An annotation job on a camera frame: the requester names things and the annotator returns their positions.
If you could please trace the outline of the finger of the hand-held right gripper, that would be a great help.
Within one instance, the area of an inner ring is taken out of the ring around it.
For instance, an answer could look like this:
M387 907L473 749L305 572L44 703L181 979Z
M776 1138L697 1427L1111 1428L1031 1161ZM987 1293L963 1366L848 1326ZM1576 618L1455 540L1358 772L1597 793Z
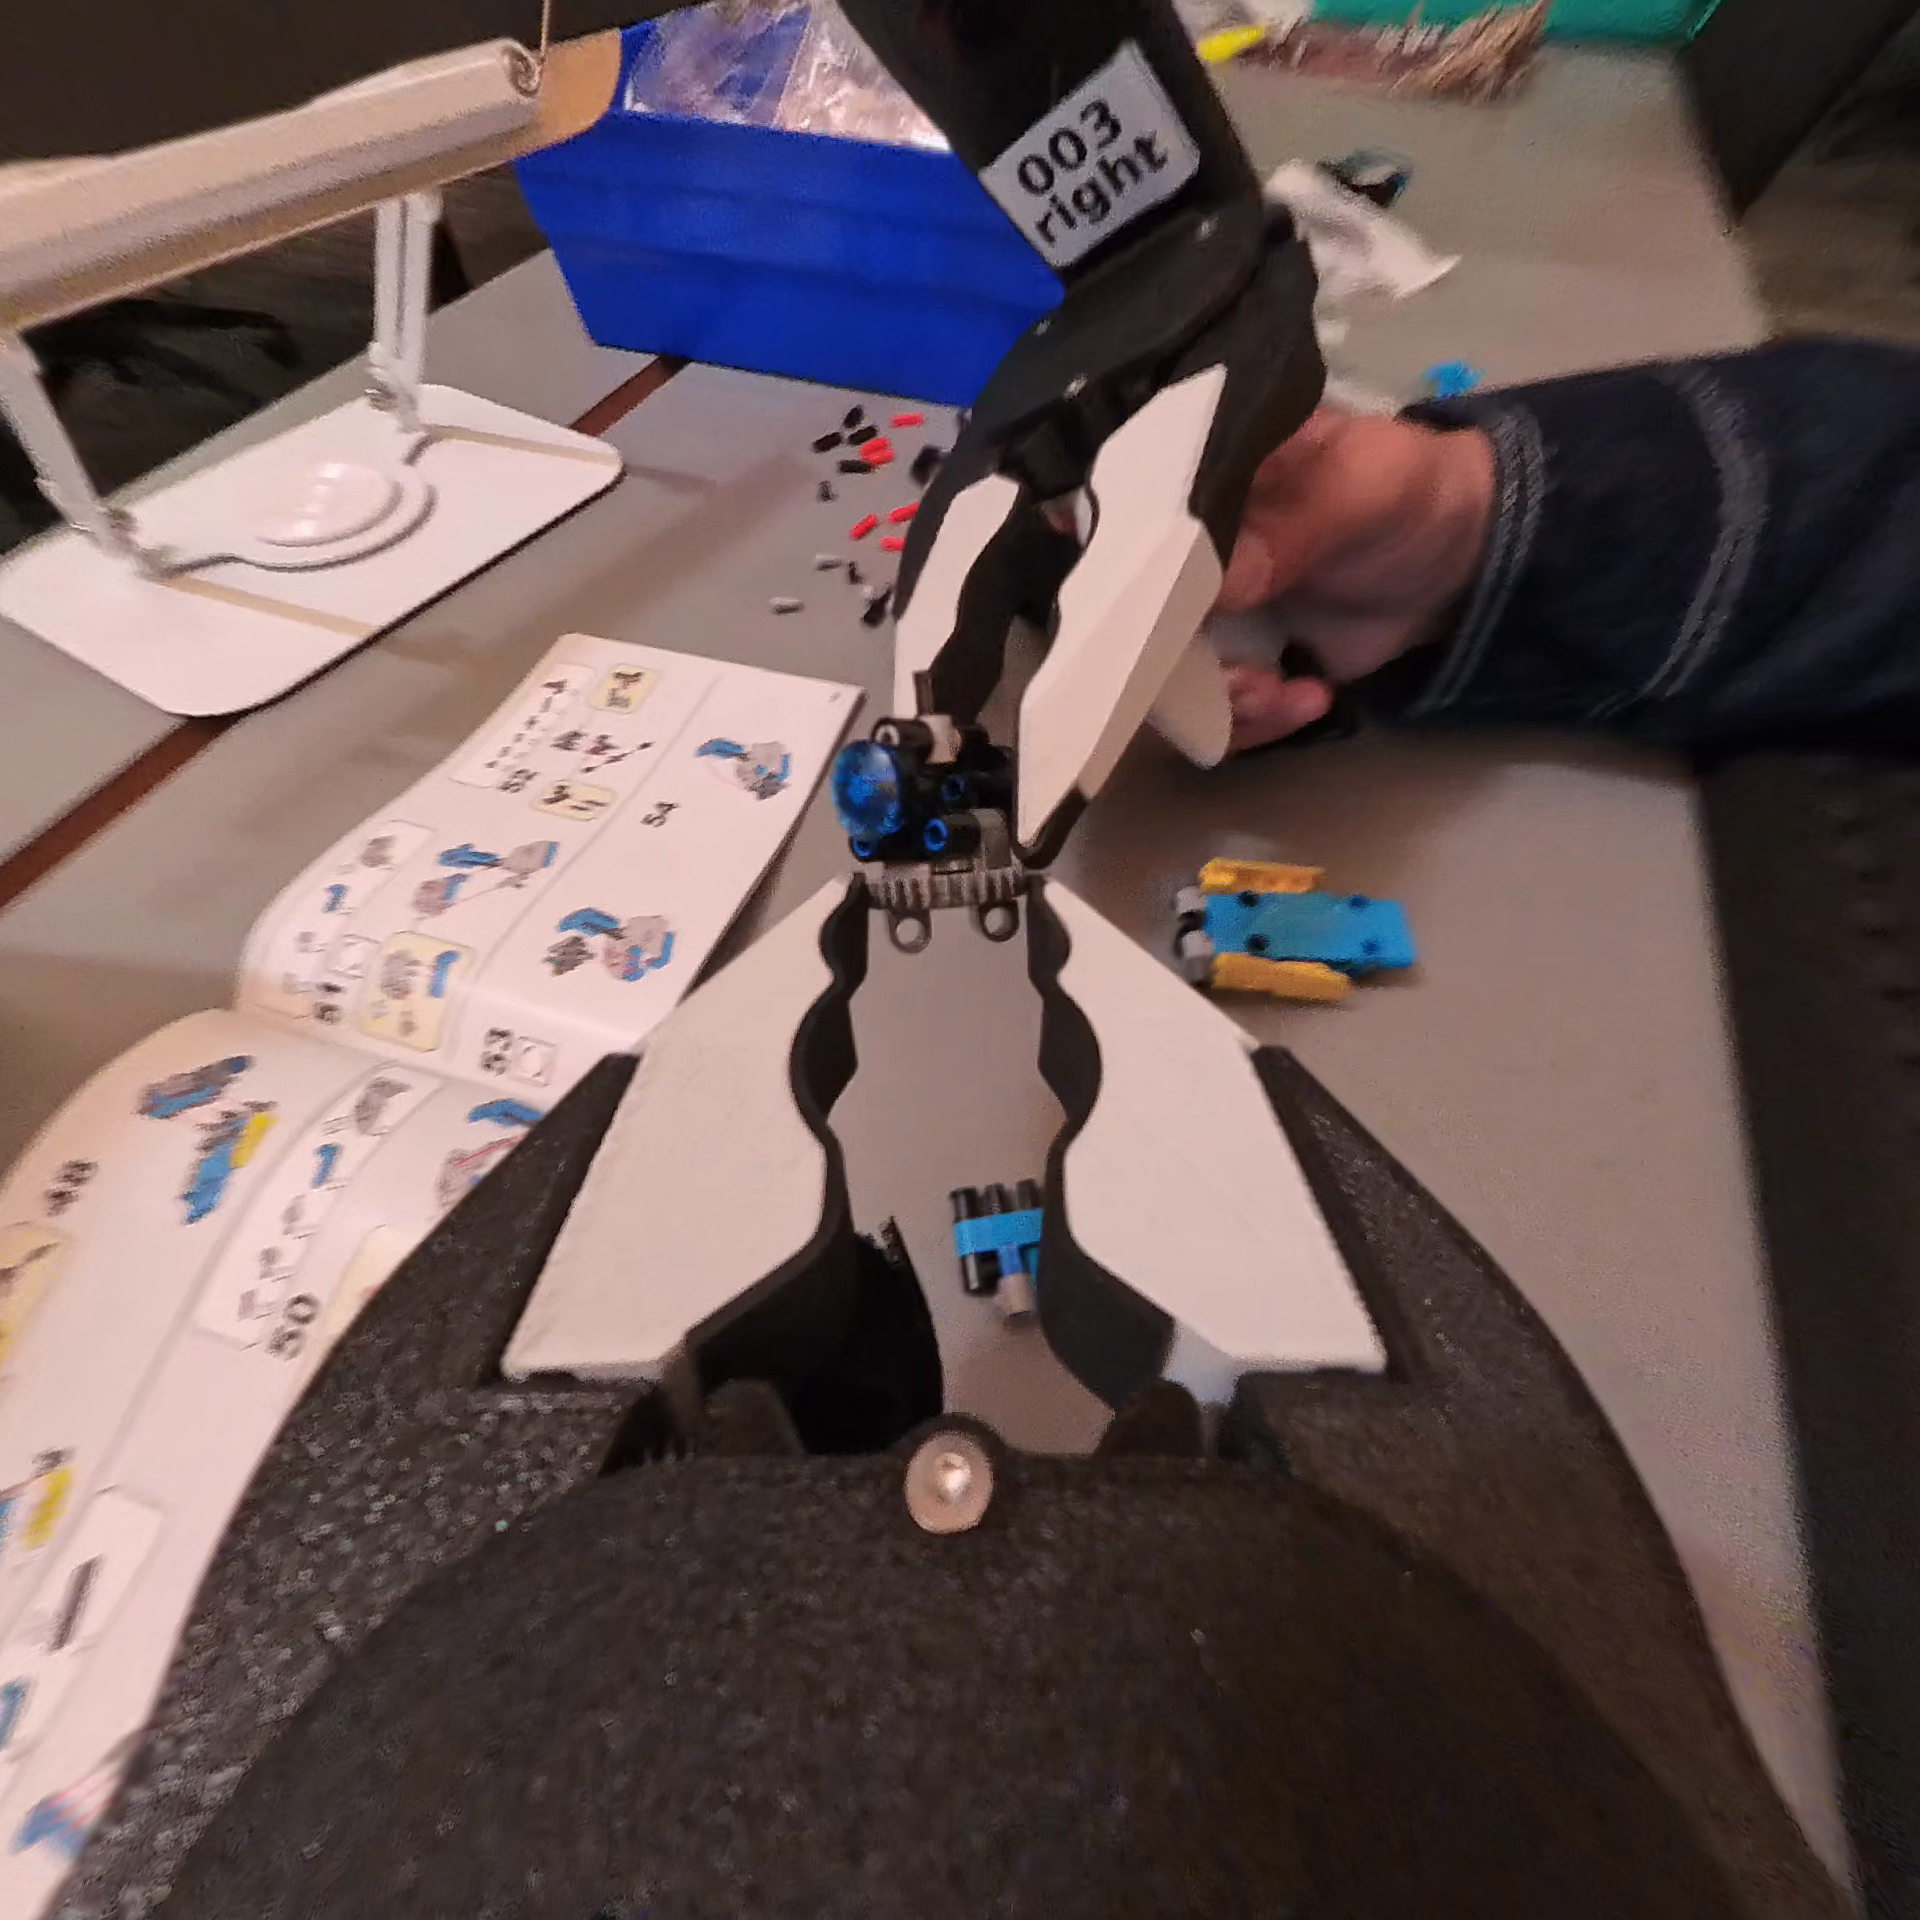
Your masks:
M1092 535L1017 711L1014 845L1031 868L1057 855L1139 729L1201 769L1229 755L1231 700L1206 633L1225 566L1190 506L1225 380L1176 380L1094 457Z
M990 474L957 490L909 542L918 572L895 603L895 711L937 751L990 703L1037 578L1037 517L1020 482Z

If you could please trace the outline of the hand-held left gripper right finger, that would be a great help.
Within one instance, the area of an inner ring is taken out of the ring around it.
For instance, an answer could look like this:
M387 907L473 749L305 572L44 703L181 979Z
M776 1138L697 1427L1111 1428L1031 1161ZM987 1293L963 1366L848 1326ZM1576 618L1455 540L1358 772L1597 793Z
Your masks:
M1388 1348L1261 1049L1057 881L1025 907L1047 1151L1039 1329L1084 1388L1380 1375Z

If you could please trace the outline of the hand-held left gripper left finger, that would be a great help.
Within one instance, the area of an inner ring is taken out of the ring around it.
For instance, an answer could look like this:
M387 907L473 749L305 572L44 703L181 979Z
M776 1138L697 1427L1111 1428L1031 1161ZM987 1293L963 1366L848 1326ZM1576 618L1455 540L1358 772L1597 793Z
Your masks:
M857 1319L831 1106L857 1068L860 877L830 881L639 1045L504 1348L504 1378L795 1382Z

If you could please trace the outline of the black grey gear assembly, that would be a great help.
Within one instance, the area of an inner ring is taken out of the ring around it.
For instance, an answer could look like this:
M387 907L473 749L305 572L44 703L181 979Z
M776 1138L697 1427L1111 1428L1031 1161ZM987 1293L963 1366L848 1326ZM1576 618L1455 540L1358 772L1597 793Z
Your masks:
M1014 762L982 727L884 717L841 747L830 789L901 954L924 954L949 909L966 913L991 945L1017 937L1025 881L1012 841Z

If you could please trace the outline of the blue beam with black pins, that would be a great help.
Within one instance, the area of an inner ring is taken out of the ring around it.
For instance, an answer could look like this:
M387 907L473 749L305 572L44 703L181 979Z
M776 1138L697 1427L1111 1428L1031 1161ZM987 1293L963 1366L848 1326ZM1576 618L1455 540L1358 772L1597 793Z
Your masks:
M963 1291L991 1303L1008 1329L1033 1326L1039 1309L1043 1186L1033 1180L955 1186L949 1209Z

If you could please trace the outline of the blue yellow brick assembly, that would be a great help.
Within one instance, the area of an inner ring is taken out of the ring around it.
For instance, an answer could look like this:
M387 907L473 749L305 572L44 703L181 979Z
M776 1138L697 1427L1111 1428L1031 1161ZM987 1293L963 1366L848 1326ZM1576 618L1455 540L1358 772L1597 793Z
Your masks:
M1219 855L1175 905L1171 958L1211 995L1333 1004L1419 965L1400 902L1329 892L1318 868Z

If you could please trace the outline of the grey desk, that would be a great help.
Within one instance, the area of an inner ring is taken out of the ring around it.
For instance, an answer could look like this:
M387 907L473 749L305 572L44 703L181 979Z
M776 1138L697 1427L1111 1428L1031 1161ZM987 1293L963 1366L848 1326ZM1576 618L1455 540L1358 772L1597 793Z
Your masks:
M1409 165L1455 269L1352 324L1358 382L1433 362L1492 382L1717 353L1760 307L1670 60L1548 53L1499 107L1219 75L1268 170L1352 148ZM886 639L828 580L808 441L848 393L720 367L647 391L588 345L548 255L433 324L457 387L575 413L621 482L285 701L206 733L5 638L5 1161L131 1043L223 1001L256 915L433 766L563 633L785 668L886 700ZM1837 1783L1792 1447L1745 1174L1692 779L1599 741L1409 731L1193 771L1141 737L1060 874L1164 955L1173 886L1215 851L1400 899L1424 966L1336 1007L1256 1001L1309 1073L1520 1284L1589 1380L1693 1582L1755 1746L1816 1851Z

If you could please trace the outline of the person's right hand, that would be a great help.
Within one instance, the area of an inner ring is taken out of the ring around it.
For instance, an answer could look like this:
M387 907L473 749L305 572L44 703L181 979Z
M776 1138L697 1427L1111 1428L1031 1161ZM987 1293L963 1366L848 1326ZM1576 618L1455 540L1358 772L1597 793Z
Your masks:
M1329 717L1345 685L1419 650L1475 588L1496 515L1496 449L1476 428L1321 404L1263 457L1213 620L1270 615L1312 665L1225 662L1231 751Z

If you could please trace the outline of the crumpled clear plastic bag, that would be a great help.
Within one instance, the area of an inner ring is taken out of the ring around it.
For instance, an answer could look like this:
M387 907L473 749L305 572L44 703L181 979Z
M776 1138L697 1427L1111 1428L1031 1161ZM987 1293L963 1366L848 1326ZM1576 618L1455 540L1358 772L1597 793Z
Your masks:
M1431 247L1395 213L1318 165L1285 163L1263 180L1263 201L1283 209L1303 237L1321 310L1406 301L1459 268L1459 255Z

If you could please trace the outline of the scattered red black small bricks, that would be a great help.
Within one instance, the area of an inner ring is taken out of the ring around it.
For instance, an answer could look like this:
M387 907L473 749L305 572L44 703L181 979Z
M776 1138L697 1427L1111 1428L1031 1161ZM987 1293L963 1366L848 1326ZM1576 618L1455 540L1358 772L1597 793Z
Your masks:
M904 537L971 426L968 407L854 399L801 449L799 503L779 535L765 611L848 611L883 626L895 602Z

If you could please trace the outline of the blue storage bin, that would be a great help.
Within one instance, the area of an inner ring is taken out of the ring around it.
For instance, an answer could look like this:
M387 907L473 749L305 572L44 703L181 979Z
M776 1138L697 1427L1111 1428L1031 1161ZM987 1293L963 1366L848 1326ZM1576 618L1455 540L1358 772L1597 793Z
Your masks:
M589 337L750 372L966 404L1062 300L941 141L616 107L516 165Z

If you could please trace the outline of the open instruction booklet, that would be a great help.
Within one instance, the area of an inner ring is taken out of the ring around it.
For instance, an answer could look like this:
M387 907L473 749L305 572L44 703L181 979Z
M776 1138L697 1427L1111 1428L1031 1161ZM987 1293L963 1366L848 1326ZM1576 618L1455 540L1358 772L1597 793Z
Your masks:
M96 1073L3 1204L3 1914L102 1822L334 1339L668 1015L860 692L564 636L254 924L231 1006Z

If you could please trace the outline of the clear plastic parts bag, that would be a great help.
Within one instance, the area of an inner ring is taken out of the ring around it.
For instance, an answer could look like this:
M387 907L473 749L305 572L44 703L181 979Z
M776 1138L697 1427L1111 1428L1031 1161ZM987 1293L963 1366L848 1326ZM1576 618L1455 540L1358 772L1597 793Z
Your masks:
M912 146L928 121L831 2L708 2L635 28L616 107Z

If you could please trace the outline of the black panel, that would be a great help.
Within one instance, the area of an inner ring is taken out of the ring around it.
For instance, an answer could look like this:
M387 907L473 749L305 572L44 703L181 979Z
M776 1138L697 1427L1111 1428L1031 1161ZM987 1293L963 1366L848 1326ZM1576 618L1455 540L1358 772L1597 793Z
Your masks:
M3 159L142 148L304 106L395 63L627 30L647 2L5 2Z

